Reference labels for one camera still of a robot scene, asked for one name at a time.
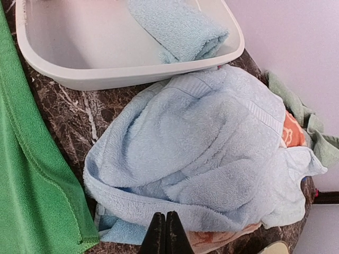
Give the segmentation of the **right black frame post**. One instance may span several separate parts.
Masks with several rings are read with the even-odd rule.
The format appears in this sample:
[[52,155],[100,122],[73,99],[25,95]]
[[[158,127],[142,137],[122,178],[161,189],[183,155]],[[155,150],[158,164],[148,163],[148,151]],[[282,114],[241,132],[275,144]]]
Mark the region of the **right black frame post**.
[[313,204],[317,205],[339,205],[339,191],[321,192],[316,189]]

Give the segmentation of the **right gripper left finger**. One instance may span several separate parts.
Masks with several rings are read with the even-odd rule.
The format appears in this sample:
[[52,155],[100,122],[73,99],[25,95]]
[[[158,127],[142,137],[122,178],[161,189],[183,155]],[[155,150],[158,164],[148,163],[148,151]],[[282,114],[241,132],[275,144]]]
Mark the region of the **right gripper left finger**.
[[139,249],[139,254],[164,254],[166,249],[166,218],[156,212]]

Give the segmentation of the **orange patterned cloth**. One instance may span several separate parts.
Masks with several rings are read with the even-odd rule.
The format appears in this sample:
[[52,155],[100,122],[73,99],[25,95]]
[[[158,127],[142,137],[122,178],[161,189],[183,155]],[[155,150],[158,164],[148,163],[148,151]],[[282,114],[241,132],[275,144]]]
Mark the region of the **orange patterned cloth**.
[[286,111],[286,117],[282,132],[282,145],[284,147],[307,146],[303,129],[291,113]]

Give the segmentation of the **green microfiber towel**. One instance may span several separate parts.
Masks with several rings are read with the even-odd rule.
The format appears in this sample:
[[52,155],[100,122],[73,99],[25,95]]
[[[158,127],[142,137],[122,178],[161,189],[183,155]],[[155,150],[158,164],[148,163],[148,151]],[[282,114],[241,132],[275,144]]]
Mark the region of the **green microfiber towel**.
[[97,245],[83,189],[51,137],[1,14],[1,253]]

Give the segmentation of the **light blue crumpled towel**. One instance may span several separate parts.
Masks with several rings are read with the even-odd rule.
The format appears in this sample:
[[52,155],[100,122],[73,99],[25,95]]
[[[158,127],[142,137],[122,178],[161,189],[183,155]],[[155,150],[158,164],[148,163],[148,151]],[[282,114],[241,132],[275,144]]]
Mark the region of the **light blue crumpled towel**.
[[283,144],[285,119],[279,96],[229,65],[143,90],[85,158],[102,241],[140,244],[156,212],[176,211],[190,232],[300,221],[302,179],[327,169]]

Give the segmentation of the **white plastic basin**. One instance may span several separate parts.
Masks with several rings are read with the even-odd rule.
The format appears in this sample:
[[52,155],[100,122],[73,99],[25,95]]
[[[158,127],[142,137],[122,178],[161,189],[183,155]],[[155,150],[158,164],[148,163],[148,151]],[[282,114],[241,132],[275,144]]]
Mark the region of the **white plastic basin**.
[[163,64],[160,44],[130,15],[126,1],[16,1],[17,41],[33,69],[83,91],[152,83],[240,57],[245,40],[227,4],[190,5],[230,33],[213,58]]

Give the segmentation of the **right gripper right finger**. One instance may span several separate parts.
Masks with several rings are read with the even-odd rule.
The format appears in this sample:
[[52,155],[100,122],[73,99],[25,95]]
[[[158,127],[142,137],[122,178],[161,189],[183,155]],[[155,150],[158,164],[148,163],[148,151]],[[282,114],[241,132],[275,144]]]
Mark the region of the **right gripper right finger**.
[[166,253],[193,254],[179,215],[175,211],[166,215]]

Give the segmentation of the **sage green crumpled towel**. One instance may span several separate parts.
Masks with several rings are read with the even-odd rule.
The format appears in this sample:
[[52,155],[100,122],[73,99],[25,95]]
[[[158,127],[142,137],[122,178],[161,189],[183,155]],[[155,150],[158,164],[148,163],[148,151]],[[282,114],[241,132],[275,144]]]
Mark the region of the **sage green crumpled towel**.
[[324,134],[323,122],[316,112],[307,107],[291,89],[278,79],[277,75],[267,71],[265,76],[268,88],[283,99],[288,111],[301,126],[306,144],[323,166],[336,165],[338,163],[338,137]]

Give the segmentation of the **light blue rolled towel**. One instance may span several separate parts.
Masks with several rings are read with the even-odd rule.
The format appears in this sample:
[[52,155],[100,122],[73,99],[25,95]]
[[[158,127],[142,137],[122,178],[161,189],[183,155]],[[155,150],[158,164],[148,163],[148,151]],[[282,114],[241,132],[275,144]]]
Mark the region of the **light blue rolled towel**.
[[212,58],[229,36],[226,28],[185,1],[128,1],[133,18],[162,47],[164,64]]

